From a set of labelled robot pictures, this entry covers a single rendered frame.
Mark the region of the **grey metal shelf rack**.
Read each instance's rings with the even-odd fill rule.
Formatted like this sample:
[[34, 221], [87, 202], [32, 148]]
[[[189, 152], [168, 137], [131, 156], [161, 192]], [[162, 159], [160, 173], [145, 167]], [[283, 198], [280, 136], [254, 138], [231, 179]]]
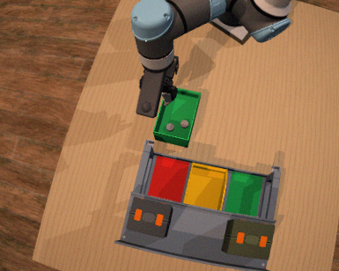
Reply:
[[[115, 243], [212, 266], [269, 271], [266, 269], [268, 260], [237, 256], [221, 250], [228, 220], [239, 219], [275, 225], [274, 215], [282, 167], [273, 165], [271, 174], [267, 175], [158, 153], [153, 151], [153, 147], [154, 141], [145, 139], [122, 234]], [[227, 169], [225, 198], [221, 210], [182, 203], [193, 162]], [[134, 197], [173, 207], [167, 237], [160, 238], [126, 229]]]

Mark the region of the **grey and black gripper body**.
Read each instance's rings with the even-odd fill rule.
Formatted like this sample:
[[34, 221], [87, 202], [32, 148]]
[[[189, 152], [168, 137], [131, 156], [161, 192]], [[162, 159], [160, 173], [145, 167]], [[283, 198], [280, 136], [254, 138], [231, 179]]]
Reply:
[[[161, 73], [161, 72], [164, 72], [164, 71], [167, 70], [166, 78], [165, 78], [165, 82], [164, 82], [164, 86], [163, 86], [163, 91], [162, 91], [163, 93], [169, 93], [171, 91], [170, 87], [173, 85], [173, 80], [172, 80], [173, 76], [177, 75], [177, 71], [178, 71], [178, 68], [179, 68], [179, 56], [175, 55], [174, 58], [175, 58], [175, 62], [174, 62], [174, 59], [173, 59], [173, 62], [171, 62], [167, 67], [160, 69], [160, 70], [148, 69], [143, 65], [144, 70], [147, 70], [151, 73]], [[176, 63], [178, 63], [177, 66], [176, 66]], [[171, 64], [172, 64], [172, 66], [171, 66]], [[169, 68], [169, 66], [171, 66], [171, 67], [168, 70], [167, 68]]]

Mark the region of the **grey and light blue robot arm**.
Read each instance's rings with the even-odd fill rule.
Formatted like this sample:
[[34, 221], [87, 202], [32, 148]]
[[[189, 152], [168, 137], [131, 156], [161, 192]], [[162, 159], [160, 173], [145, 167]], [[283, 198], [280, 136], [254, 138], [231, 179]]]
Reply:
[[[258, 42], [271, 40], [291, 24], [287, 18], [290, 1], [141, 0], [131, 12], [131, 28], [140, 61], [152, 70], [167, 67], [174, 58], [173, 40], [215, 18], [228, 26], [244, 26]], [[157, 116], [165, 78], [166, 71], [144, 70], [136, 114]]]

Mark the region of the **green bin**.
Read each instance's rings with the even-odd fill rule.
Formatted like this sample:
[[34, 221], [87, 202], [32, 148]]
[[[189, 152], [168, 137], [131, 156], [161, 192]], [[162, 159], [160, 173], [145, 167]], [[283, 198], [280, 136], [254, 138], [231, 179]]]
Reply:
[[[201, 93], [181, 88], [177, 89], [176, 98], [169, 105], [164, 106], [163, 98], [153, 134], [157, 141], [187, 148], [194, 127], [197, 105]], [[183, 120], [188, 121], [187, 128], [181, 127], [181, 121]], [[168, 123], [174, 125], [174, 130], [171, 132], [166, 129]]]

